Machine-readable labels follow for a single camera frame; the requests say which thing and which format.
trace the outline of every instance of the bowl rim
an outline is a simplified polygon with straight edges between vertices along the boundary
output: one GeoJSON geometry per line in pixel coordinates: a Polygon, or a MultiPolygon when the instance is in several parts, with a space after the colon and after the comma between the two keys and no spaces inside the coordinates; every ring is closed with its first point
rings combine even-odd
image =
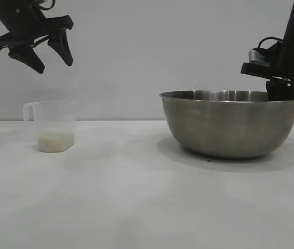
{"type": "Polygon", "coordinates": [[[192,99],[183,99],[176,97],[165,96],[167,93],[179,93],[179,92],[255,92],[255,93],[267,93],[263,91],[236,91],[236,90],[185,90],[185,91],[169,91],[162,92],[159,94],[163,99],[172,99],[172,100],[182,100],[182,101],[191,101],[191,102],[217,102],[217,103],[287,103],[294,102],[294,100],[282,100],[282,101],[229,101],[229,100],[192,100],[192,99]]]}

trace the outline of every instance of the cable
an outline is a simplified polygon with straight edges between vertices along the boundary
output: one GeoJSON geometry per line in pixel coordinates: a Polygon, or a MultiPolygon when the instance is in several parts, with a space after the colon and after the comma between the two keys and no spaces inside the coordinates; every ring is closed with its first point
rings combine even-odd
{"type": "Polygon", "coordinates": [[[258,48],[261,48],[262,43],[265,42],[266,40],[277,40],[279,42],[282,42],[286,46],[291,47],[294,50],[294,45],[292,43],[289,43],[289,42],[287,42],[287,41],[285,41],[283,39],[280,39],[280,38],[277,38],[277,37],[274,37],[274,36],[264,38],[262,41],[260,41],[258,48]]]}
{"type": "Polygon", "coordinates": [[[49,8],[43,7],[40,4],[35,4],[35,6],[37,8],[39,8],[39,9],[41,9],[41,10],[50,10],[55,6],[55,0],[52,0],[52,4],[51,4],[51,6],[49,8]]]}

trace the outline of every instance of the metal bowl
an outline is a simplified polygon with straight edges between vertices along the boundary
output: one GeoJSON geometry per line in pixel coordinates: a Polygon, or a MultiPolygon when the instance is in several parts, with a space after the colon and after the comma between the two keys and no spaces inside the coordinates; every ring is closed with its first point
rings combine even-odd
{"type": "Polygon", "coordinates": [[[160,94],[170,131],[183,147],[213,157],[246,159],[283,144],[294,125],[294,100],[266,92],[177,91],[160,94]]]}

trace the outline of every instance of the stainless steel bowl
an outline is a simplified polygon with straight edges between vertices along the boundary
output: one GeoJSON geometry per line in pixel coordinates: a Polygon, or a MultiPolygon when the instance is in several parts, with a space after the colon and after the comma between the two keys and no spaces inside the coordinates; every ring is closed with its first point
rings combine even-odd
{"type": "Polygon", "coordinates": [[[282,145],[294,124],[294,100],[270,102],[266,92],[180,91],[160,96],[178,142],[213,157],[267,155],[282,145]]]}

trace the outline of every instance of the white wall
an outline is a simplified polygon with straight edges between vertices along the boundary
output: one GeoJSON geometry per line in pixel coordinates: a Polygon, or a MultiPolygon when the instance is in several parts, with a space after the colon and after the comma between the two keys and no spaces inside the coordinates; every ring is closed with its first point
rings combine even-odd
{"type": "MultiPolygon", "coordinates": [[[[262,38],[282,37],[293,0],[58,0],[47,17],[70,14],[75,58],[66,67],[46,44],[44,75],[0,52],[0,120],[25,102],[75,98],[79,119],[162,119],[159,93],[264,90],[241,75],[262,38]]],[[[0,35],[6,32],[0,23],[0,35]]]]}

